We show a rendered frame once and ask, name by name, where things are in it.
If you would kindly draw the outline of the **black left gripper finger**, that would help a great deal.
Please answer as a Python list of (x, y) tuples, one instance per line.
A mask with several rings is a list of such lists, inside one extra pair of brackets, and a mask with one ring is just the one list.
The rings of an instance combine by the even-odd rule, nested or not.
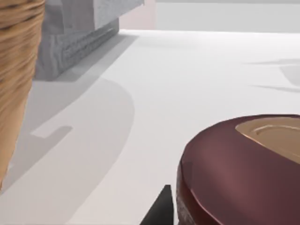
[(165, 185), (140, 225), (174, 225), (171, 185)]

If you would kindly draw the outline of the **grey pierced drawer inside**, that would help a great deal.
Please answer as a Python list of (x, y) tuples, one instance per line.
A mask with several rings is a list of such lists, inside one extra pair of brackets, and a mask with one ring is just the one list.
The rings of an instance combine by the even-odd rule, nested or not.
[(51, 81), (116, 35), (145, 0), (45, 0), (35, 79)]

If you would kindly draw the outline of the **dark red can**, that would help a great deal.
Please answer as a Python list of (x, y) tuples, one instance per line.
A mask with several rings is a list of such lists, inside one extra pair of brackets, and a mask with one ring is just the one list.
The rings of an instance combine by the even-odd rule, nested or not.
[(178, 225), (300, 225), (300, 115), (202, 130), (182, 153), (176, 185)]

